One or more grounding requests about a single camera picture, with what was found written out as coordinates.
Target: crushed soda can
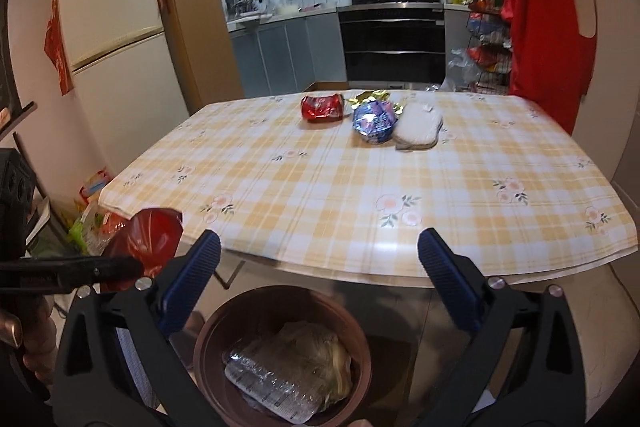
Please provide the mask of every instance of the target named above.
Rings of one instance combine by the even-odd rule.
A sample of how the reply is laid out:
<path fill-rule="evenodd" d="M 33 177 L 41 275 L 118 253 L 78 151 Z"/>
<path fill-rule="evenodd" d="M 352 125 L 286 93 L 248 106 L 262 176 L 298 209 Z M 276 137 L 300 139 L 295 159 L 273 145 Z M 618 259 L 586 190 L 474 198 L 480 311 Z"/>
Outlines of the crushed soda can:
<path fill-rule="evenodd" d="M 370 144 L 388 141 L 398 117 L 390 102 L 364 102 L 353 111 L 353 130 Z"/>
<path fill-rule="evenodd" d="M 344 117 L 344 97 L 339 94 L 331 96 L 306 96 L 300 102 L 302 118 L 307 121 L 332 121 Z"/>

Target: black oven door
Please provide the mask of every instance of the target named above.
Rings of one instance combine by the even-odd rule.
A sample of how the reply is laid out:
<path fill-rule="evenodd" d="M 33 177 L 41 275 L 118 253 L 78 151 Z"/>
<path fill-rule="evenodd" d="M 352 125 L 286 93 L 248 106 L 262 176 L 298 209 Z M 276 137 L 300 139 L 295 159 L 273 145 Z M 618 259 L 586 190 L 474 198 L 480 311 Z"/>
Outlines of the black oven door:
<path fill-rule="evenodd" d="M 367 9 L 340 13 L 350 82 L 441 84 L 446 73 L 444 13 Z"/>

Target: yellow checkered tablecloth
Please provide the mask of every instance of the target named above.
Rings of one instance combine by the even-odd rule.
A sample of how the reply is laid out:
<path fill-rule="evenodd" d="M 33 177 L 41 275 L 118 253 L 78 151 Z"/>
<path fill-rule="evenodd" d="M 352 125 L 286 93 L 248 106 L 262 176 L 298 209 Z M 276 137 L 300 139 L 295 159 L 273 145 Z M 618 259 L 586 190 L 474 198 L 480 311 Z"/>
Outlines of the yellow checkered tablecloth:
<path fill-rule="evenodd" d="M 442 111 L 434 149 L 370 146 L 350 118 L 307 123 L 300 94 L 217 103 L 134 161 L 100 204 L 126 217 L 176 208 L 188 243 L 210 228 L 226 251 L 281 269 L 390 285 L 430 285 L 416 252 L 427 227 L 485 275 L 511 282 L 637 250 L 634 222 L 609 182 L 536 105 L 469 93 L 392 96 Z"/>

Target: white refrigerator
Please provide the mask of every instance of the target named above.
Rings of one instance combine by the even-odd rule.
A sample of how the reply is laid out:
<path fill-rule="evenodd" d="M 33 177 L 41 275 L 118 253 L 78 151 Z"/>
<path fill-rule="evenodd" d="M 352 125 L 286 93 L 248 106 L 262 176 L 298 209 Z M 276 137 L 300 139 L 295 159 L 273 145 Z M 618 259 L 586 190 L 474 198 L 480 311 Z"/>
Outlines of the white refrigerator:
<path fill-rule="evenodd" d="M 189 117 L 158 0 L 58 0 L 66 59 L 113 175 Z"/>

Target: red crushed can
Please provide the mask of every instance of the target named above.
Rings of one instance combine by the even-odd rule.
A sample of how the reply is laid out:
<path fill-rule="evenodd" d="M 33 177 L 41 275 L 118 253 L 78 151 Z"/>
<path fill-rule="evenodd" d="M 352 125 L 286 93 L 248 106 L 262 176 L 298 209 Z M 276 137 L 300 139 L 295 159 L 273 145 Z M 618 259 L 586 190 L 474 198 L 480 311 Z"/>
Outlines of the red crushed can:
<path fill-rule="evenodd" d="M 331 96 L 306 96 L 300 103 L 302 118 L 308 121 L 340 120 L 344 117 L 344 97 L 339 94 Z"/>

